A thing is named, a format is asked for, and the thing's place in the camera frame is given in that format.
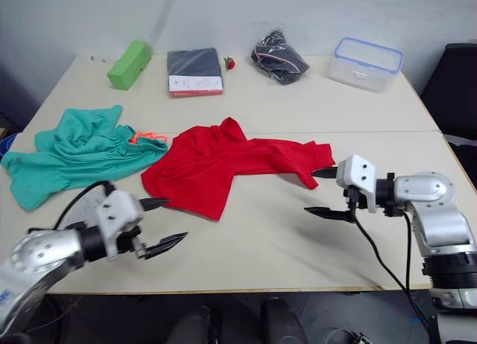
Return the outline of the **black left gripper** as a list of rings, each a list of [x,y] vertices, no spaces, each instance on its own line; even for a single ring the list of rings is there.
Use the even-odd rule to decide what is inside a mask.
[[[151,197],[143,198],[139,201],[143,211],[152,211],[169,203],[169,199]],[[173,234],[161,239],[160,242],[154,246],[146,247],[146,244],[140,239],[141,233],[142,230],[139,226],[134,226],[131,230],[122,232],[117,237],[118,254],[133,252],[138,259],[148,260],[169,251],[178,245],[188,234],[188,232]]]

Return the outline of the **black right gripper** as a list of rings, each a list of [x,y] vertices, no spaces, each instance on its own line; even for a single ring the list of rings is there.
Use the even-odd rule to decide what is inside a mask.
[[[337,173],[338,168],[333,166],[316,170],[312,173],[312,176],[323,179],[335,179]],[[354,185],[351,185],[344,190],[344,196],[347,198],[347,211],[336,211],[327,207],[317,206],[306,207],[304,210],[323,219],[354,223],[356,219],[356,210],[367,209],[367,198],[362,192],[360,192],[360,189]]]

